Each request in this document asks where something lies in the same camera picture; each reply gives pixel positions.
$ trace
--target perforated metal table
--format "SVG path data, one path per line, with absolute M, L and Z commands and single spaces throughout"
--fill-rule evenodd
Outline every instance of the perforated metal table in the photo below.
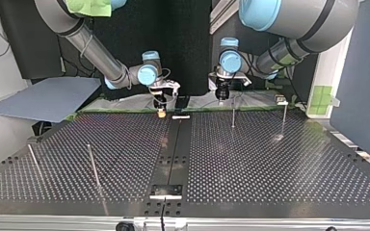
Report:
M 370 219 L 370 164 L 301 112 L 90 114 L 0 165 L 0 215 Z M 92 146 L 101 189 L 87 145 Z M 182 199 L 150 200 L 154 185 Z

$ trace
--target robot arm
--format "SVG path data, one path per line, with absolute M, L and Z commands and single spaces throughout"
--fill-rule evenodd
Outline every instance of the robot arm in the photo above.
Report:
M 240 0 L 239 17 L 245 26 L 284 39 L 256 57 L 237 51 L 236 38 L 224 38 L 216 69 L 217 96 L 225 95 L 221 86 L 238 72 L 272 79 L 309 54 L 329 50 L 351 31 L 358 7 L 358 0 Z
M 113 1 L 113 9 L 122 7 L 125 2 L 126 0 Z M 162 89 L 172 89 L 175 98 L 180 86 L 162 76 L 163 68 L 158 52 L 145 52 L 143 64 L 127 68 L 116 60 L 84 25 L 84 18 L 68 11 L 64 0 L 35 0 L 35 4 L 49 28 L 70 41 L 104 74 L 109 89 L 129 88 L 138 84 L 148 86 L 155 98 L 154 105 L 158 109 L 159 115 L 165 114 L 167 103 Z

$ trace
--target metal pin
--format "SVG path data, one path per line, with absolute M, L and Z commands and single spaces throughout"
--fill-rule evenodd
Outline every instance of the metal pin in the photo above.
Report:
M 232 128 L 235 128 L 236 109 L 233 109 Z
M 28 148 L 29 148 L 29 151 L 32 155 L 32 158 L 33 158 L 33 162 L 35 162 L 35 165 L 38 165 L 38 159 L 36 159 L 36 156 L 35 156 L 35 152 L 33 151 L 33 148 L 32 148 L 32 145 L 31 144 L 28 144 Z
M 284 106 L 283 124 L 286 122 L 288 104 Z
M 235 122 L 236 122 L 236 97 L 233 97 L 233 103 L 232 103 L 232 128 L 235 128 Z
M 100 185 L 100 179 L 98 178 L 98 174 L 97 174 L 97 167 L 95 166 L 95 161 L 94 161 L 94 155 L 93 155 L 93 151 L 92 151 L 92 146 L 89 145 L 89 144 L 87 144 L 87 150 L 89 151 L 90 160 L 92 161 L 92 171 L 94 172 L 95 181 L 97 183 L 97 186 L 98 187 L 101 187 L 101 185 Z

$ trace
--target green cloth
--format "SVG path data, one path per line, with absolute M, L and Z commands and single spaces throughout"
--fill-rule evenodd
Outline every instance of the green cloth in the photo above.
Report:
M 71 13 L 88 16 L 111 16 L 111 0 L 66 0 Z

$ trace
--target blue joint cap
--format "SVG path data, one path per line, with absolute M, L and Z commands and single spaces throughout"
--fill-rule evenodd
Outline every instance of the blue joint cap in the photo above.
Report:
M 239 39 L 237 39 L 237 38 L 222 38 L 221 46 L 238 47 L 239 46 Z
M 236 51 L 225 51 L 220 60 L 221 67 L 229 73 L 236 73 L 242 68 L 242 58 Z
M 147 51 L 143 54 L 143 61 L 147 60 L 159 60 L 158 51 Z
M 145 64 L 138 70 L 137 78 L 142 85 L 150 86 L 158 78 L 158 69 L 151 64 Z
M 104 78 L 104 82 L 106 83 L 106 86 L 107 86 L 107 88 L 109 88 L 109 90 L 116 90 L 117 89 L 116 87 L 114 87 L 111 84 L 110 80 L 108 80 L 107 78 Z
M 121 8 L 127 3 L 127 0 L 111 0 L 111 10 L 115 11 L 118 8 Z
M 240 0 L 239 17 L 245 26 L 266 31 L 278 18 L 280 7 L 281 0 Z

